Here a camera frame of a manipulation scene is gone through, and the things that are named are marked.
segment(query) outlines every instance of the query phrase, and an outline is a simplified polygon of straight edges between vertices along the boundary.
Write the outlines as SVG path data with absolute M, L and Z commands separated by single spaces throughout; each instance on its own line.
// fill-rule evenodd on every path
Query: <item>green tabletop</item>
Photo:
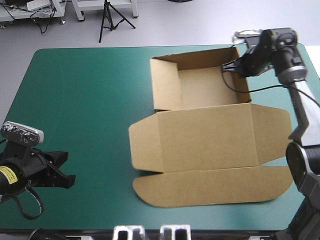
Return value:
M 65 150 L 61 168 L 75 174 L 70 189 L 36 188 L 45 211 L 26 220 L 16 203 L 0 204 L 0 228 L 112 229 L 115 225 L 190 224 L 192 229 L 286 228 L 303 196 L 292 185 L 275 200 L 177 208 L 157 208 L 140 200 L 133 179 L 145 174 L 131 164 L 128 127 L 154 113 L 149 60 L 154 56 L 228 47 L 163 46 L 71 48 L 37 51 L 16 94 L 7 121 L 43 130 L 43 151 Z M 241 54 L 245 46 L 239 46 Z M 309 84 L 320 99 L 319 78 L 304 46 L 299 50 L 309 70 Z M 278 84 L 274 71 L 248 78 L 249 88 Z M 255 104 L 283 108 L 294 117 L 288 90 L 251 94 Z M 285 158 L 269 163 L 284 165 Z M 20 195 L 27 210 L 37 204 Z

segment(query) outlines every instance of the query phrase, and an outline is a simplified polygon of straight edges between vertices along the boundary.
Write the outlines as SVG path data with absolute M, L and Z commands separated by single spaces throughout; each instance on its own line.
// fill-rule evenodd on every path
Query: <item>metal bracket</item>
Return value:
M 113 229 L 112 240 L 149 240 L 141 225 L 119 225 Z
M 191 240 L 190 225 L 163 225 L 160 240 Z

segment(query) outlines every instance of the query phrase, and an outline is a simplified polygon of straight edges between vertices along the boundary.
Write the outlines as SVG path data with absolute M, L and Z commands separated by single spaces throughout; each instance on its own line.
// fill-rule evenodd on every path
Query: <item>open cardboard box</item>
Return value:
M 229 90 L 221 64 L 236 48 L 151 59 L 157 112 L 129 128 L 133 167 L 159 174 L 133 181 L 137 195 L 157 207 L 261 202 L 292 183 L 287 166 L 260 166 L 285 155 L 289 113 L 247 103 Z M 245 78 L 225 73 L 228 84 L 248 90 Z

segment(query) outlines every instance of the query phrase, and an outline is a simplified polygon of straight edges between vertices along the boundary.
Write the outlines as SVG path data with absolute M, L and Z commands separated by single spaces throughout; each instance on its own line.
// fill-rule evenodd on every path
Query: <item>box flap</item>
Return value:
M 135 169 L 164 171 L 158 115 L 154 114 L 129 127 L 132 165 Z
M 259 165 L 250 103 L 156 115 L 165 173 Z
M 181 86 L 175 62 L 150 60 L 153 104 L 158 110 L 182 109 Z
M 182 171 L 138 177 L 136 194 L 156 207 L 262 202 L 277 198 L 292 184 L 287 166 L 256 166 Z
M 227 47 L 156 56 L 154 59 L 177 63 L 178 71 L 181 71 L 220 67 L 222 64 L 235 60 L 238 57 L 239 54 L 236 47 Z
M 251 109 L 259 163 L 283 157 L 292 132 L 289 112 L 256 104 L 251 104 Z

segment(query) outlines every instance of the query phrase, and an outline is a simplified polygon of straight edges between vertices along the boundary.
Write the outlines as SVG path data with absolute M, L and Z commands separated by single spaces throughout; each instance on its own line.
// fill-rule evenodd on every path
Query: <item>black cable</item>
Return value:
M 1 2 L 0 2 L 0 5 L 2 5 L 4 7 L 7 7 L 7 8 L 10 8 L 10 9 L 18 9 L 18 10 L 21 10 L 21 11 L 24 11 L 24 12 L 33 13 L 33 11 L 29 11 L 28 9 L 24 9 L 24 8 L 21 8 L 21 7 L 18 7 L 18 6 L 10 6 L 8 4 L 4 4 L 4 3 L 1 3 Z
M 40 29 L 41 34 L 44 34 L 44 33 L 47 31 L 48 26 L 49 26 L 49 24 L 50 24 L 50 22 L 51 22 L 51 19 L 54 17 L 55 13 L 56 13 L 56 8 L 54 8 L 52 14 L 50 14 L 49 20 L 48 20 L 48 22 L 47 22 L 47 24 L 46 24 L 46 26 L 45 26 L 44 31 L 42 30 L 41 25 L 40 25 L 39 23 L 36 23 L 36 25 L 37 25 L 37 26 L 39 27 L 39 29 Z
M 233 44 L 232 46 L 229 47 L 229 51 L 228 53 L 226 54 L 229 55 L 229 52 L 231 50 L 231 48 L 233 48 L 235 46 L 235 44 Z M 224 72 L 223 72 L 223 66 L 221 65 L 221 76 L 222 76 L 222 80 L 224 82 L 224 84 L 232 91 L 236 92 L 236 93 L 242 93 L 242 94 L 248 94 L 248 93 L 254 93 L 254 92 L 259 92 L 259 91 L 263 91 L 263 90 L 267 90 L 267 89 L 272 89 L 272 88 L 287 88 L 287 89 L 293 89 L 293 90 L 296 90 L 297 92 L 305 95 L 307 98 L 309 98 L 311 101 L 313 101 L 319 108 L 320 108 L 320 103 L 318 103 L 317 100 L 315 100 L 313 97 L 311 97 L 310 95 L 308 95 L 307 93 L 305 93 L 304 91 L 294 87 L 294 86 L 291 86 L 291 85 L 288 85 L 288 84 L 278 84 L 278 85 L 272 85 L 272 86 L 266 86 L 266 87 L 262 87 L 262 88 L 258 88 L 258 89 L 254 89 L 254 90 L 249 90 L 249 91 L 241 91 L 241 90 L 238 90 L 238 89 L 234 89 L 232 88 L 231 86 L 228 85 L 226 79 L 225 79 L 225 76 L 224 76 Z M 305 81 L 305 79 L 303 80 L 297 80 L 297 81 L 294 81 L 294 82 L 302 82 L 302 81 Z
M 10 17 L 12 17 L 13 20 L 16 20 L 14 16 L 12 16 L 11 13 L 8 11 L 8 9 L 4 6 L 3 3 L 0 3 L 0 5 L 4 8 L 4 10 L 6 10 L 6 12 L 10 15 Z
M 37 215 L 29 215 L 28 213 L 26 213 L 21 201 L 16 195 L 3 195 L 3 197 L 14 200 L 18 205 L 19 211 L 24 218 L 29 220 L 37 219 L 44 212 L 44 209 L 45 209 L 44 204 L 41 200 L 41 197 L 35 192 L 35 190 L 32 189 L 31 181 L 29 181 L 28 184 L 25 186 L 25 190 L 34 197 L 34 199 L 37 201 L 39 205 L 40 212 Z
M 7 141 L 7 139 L 3 139 L 0 141 L 0 144 L 3 144 L 5 141 Z
M 238 89 L 234 89 L 232 88 L 231 86 L 228 85 L 226 79 L 225 79 L 225 76 L 224 76 L 224 73 L 222 71 L 222 66 L 221 66 L 221 76 L 222 76 L 222 80 L 224 82 L 224 84 L 227 86 L 228 89 L 236 92 L 236 93 L 242 93 L 242 94 L 248 94 L 248 93 L 254 93 L 254 92 L 259 92 L 259 91 L 263 91 L 263 90 L 267 90 L 267 89 L 273 89 L 273 88 L 279 88 L 279 87 L 283 87 L 284 85 L 282 84 L 278 84 L 278 85 L 272 85 L 272 86 L 266 86 L 266 87 L 262 87 L 262 88 L 258 88 L 258 89 L 255 89 L 255 90 L 250 90 L 250 91 L 241 91 L 241 90 L 238 90 Z
M 291 86 L 291 85 L 283 85 L 284 88 L 289 88 L 289 89 L 294 89 L 296 90 L 297 92 L 299 93 L 302 93 L 303 95 L 305 95 L 307 98 L 309 98 L 311 101 L 313 101 L 319 108 L 320 108 L 320 103 L 315 100 L 313 97 L 311 97 L 310 95 L 306 94 L 304 91 L 294 87 L 294 86 Z

